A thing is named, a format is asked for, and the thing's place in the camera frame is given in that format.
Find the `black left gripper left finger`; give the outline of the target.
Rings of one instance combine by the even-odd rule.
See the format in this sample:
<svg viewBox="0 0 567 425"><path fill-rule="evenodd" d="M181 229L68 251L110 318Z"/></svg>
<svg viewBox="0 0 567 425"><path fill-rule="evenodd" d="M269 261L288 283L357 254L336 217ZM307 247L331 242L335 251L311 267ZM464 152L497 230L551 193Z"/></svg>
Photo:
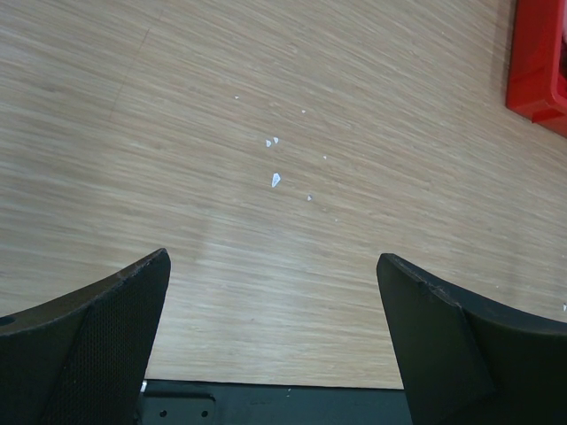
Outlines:
<svg viewBox="0 0 567 425"><path fill-rule="evenodd" d="M3 424L131 424L167 294L159 249L1 319Z"/></svg>

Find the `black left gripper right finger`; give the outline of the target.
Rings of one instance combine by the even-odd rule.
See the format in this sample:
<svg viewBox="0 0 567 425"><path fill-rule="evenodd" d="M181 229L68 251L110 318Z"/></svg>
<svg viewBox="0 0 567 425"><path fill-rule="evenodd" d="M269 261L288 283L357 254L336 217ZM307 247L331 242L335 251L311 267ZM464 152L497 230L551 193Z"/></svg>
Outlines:
<svg viewBox="0 0 567 425"><path fill-rule="evenodd" d="M564 424L566 325L384 253L377 281L415 424Z"/></svg>

